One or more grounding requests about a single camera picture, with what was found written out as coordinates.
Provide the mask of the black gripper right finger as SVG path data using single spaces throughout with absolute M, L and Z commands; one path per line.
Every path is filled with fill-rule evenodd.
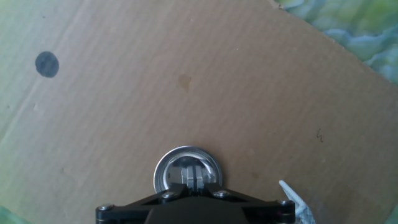
M 198 212 L 212 223 L 294 223 L 291 200 L 264 201 L 220 186 L 205 184 L 195 196 Z

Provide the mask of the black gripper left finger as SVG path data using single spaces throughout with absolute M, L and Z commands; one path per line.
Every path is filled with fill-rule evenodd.
M 172 184 L 168 190 L 150 195 L 136 202 L 117 206 L 112 203 L 100 205 L 95 210 L 96 224 L 145 223 L 150 212 L 160 205 L 194 196 L 185 184 Z

